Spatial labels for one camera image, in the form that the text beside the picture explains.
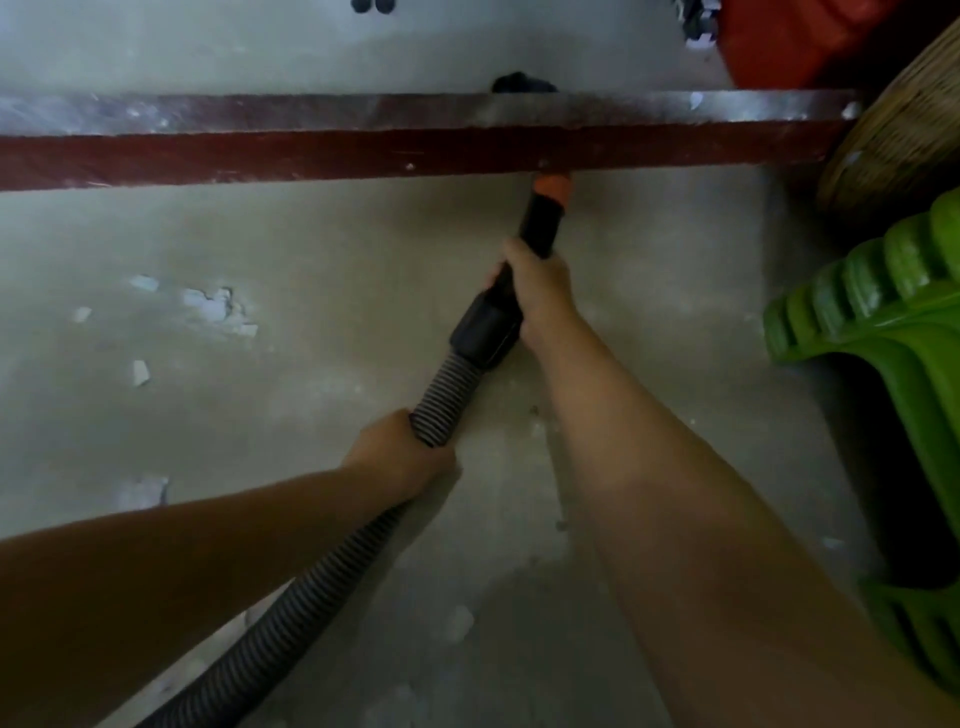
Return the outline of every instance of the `black object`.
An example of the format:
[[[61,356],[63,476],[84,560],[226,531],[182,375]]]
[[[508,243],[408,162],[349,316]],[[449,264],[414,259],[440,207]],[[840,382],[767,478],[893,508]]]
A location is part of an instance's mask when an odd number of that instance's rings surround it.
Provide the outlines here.
[[[556,90],[524,74],[497,79],[494,87],[500,82],[511,89],[530,83]],[[535,192],[520,237],[540,257],[549,256],[563,215],[563,205]],[[483,374],[516,342],[522,321],[513,272],[504,266],[494,285],[477,296],[454,330],[453,351],[410,415],[421,442],[431,448],[447,443]],[[405,509],[406,504],[392,508],[354,531],[294,579],[233,647],[136,728],[234,728],[322,635],[390,540]]]
[[[563,217],[563,205],[535,192],[520,226],[520,239],[540,257],[550,257]],[[523,313],[514,292],[514,272],[504,265],[493,285],[473,299],[450,336],[450,347],[473,366],[488,372],[503,361],[516,343],[522,323]]]
[[[557,87],[549,81],[535,79],[533,76],[517,71],[498,78],[493,82],[490,91],[493,93],[555,93]]]

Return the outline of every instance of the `concrete floor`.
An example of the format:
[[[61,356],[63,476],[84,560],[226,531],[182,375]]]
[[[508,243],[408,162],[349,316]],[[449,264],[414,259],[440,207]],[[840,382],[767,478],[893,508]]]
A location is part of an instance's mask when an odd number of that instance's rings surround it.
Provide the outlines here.
[[[522,68],[570,89],[727,83],[715,56],[685,51],[667,0],[284,8],[0,0],[13,38],[0,79],[431,91]],[[850,591],[879,568],[876,549],[820,409],[801,377],[769,365],[759,320],[830,255],[816,226],[757,168],[576,185],[558,246],[584,313]],[[335,466],[362,424],[418,400],[528,189],[520,175],[0,196],[0,535],[130,507],[145,478],[169,478],[182,501]],[[158,290],[131,286],[137,274]],[[220,286],[255,338],[182,304],[184,288]],[[79,306],[92,309],[82,324]],[[140,388],[135,359],[152,374]],[[420,506],[247,728],[669,725],[590,552],[526,352],[485,381],[458,451],[445,502]],[[463,608],[475,624],[451,642]],[[241,616],[105,726],[133,724],[244,628]]]

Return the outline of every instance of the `green plastic object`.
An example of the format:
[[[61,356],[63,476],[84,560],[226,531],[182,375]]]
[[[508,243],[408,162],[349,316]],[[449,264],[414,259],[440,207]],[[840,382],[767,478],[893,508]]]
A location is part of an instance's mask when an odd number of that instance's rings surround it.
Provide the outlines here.
[[[960,542],[960,189],[770,303],[763,324],[776,362],[847,353],[877,369]],[[960,582],[862,592],[880,631],[960,694]]]

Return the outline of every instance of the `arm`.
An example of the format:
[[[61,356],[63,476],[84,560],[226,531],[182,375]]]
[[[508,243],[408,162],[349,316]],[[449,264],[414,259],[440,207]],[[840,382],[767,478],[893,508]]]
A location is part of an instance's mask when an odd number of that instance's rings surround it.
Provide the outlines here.
[[[0,542],[0,724],[96,723],[453,463],[400,411],[365,429],[329,473]]]
[[[577,314],[559,261],[511,241],[525,322],[620,605],[683,728],[947,726],[753,489]]]

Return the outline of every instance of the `wicker basket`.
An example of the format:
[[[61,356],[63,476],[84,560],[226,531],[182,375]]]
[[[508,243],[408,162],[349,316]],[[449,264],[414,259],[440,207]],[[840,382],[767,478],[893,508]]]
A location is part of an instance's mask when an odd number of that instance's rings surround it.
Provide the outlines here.
[[[820,207],[877,228],[960,184],[960,19],[866,110],[827,164]]]

